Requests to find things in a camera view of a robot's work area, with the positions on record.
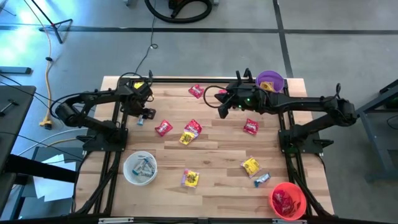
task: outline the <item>yellow candy packet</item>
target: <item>yellow candy packet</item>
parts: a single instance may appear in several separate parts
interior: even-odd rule
[[[261,170],[260,164],[253,157],[242,162],[241,166],[246,170],[250,178]]]
[[[275,90],[274,90],[274,82],[261,82],[260,88],[262,88],[263,90],[268,90],[268,91],[275,92]]]
[[[195,134],[188,132],[188,131],[184,131],[184,133],[181,135],[180,143],[187,145],[190,142],[192,142],[192,140],[194,138],[195,138]]]
[[[196,187],[199,181],[199,173],[185,169],[181,184],[187,187]]]

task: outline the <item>black vacuum hose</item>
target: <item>black vacuum hose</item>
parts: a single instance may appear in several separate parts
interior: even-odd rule
[[[204,13],[194,16],[191,18],[184,18],[184,19],[176,19],[175,17],[177,14],[181,11],[181,9],[186,6],[188,3],[194,2],[194,1],[200,1],[203,2],[207,5],[207,9]],[[174,23],[174,24],[186,24],[186,23],[191,23],[191,22],[196,22],[199,20],[204,19],[206,16],[208,16],[211,12],[211,8],[213,5],[211,4],[210,0],[184,0],[180,4],[177,5],[177,7],[173,10],[173,13],[171,17],[163,16],[162,14],[158,13],[150,4],[149,0],[145,0],[145,4],[147,5],[148,9],[150,12],[158,19],[161,19],[165,22],[169,23]]]

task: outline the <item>tripod stand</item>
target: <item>tripod stand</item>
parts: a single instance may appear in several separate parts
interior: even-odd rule
[[[61,22],[57,22],[57,23],[53,23],[49,17],[47,17],[47,15],[43,12],[43,10],[36,4],[36,2],[34,0],[32,0],[33,4],[35,4],[35,6],[40,10],[40,12],[43,14],[43,16],[48,20],[48,22],[51,24],[50,26],[46,27],[46,28],[52,28],[55,32],[55,35],[57,36],[58,41],[60,42],[60,44],[62,44],[62,39],[60,37],[60,34],[58,32],[58,25],[63,24],[64,22],[72,22],[72,19],[67,19],[65,21],[61,21]]]

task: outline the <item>sticker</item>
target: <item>sticker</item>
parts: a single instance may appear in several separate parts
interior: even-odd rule
[[[134,83],[134,88],[138,89],[138,88],[140,88],[143,84],[144,84],[144,82],[135,82],[135,83]]]

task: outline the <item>yellow extension cord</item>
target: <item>yellow extension cord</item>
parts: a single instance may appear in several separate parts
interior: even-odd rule
[[[47,32],[47,30],[45,29],[42,21],[39,19],[39,17],[36,15],[36,13],[33,11],[33,9],[31,8],[31,6],[26,2],[26,0],[24,0],[24,2],[26,3],[26,5],[29,7],[29,9],[33,12],[33,14],[35,15],[35,17],[37,18],[37,20],[40,22],[40,24],[43,27],[43,30],[45,32],[45,35],[47,36],[47,39],[49,40],[49,58],[51,58],[51,40],[50,40],[50,36],[49,33]],[[49,124],[52,126],[52,120],[51,120],[51,116],[50,116],[50,106],[51,106],[51,91],[50,91],[50,84],[49,84],[49,69],[50,69],[50,62],[47,61],[47,67],[45,69],[45,85],[47,86],[47,93],[49,95],[49,102],[48,102],[48,108],[47,108],[47,113],[43,119],[42,122],[40,122],[40,126],[45,126],[46,124]]]

